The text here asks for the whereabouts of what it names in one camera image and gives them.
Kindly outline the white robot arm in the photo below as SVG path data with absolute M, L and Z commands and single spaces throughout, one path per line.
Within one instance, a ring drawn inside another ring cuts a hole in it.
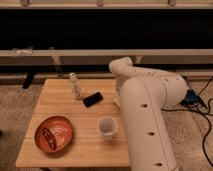
M 180 103 L 187 85 L 179 74 L 113 60 L 131 171 L 179 171 L 161 110 Z

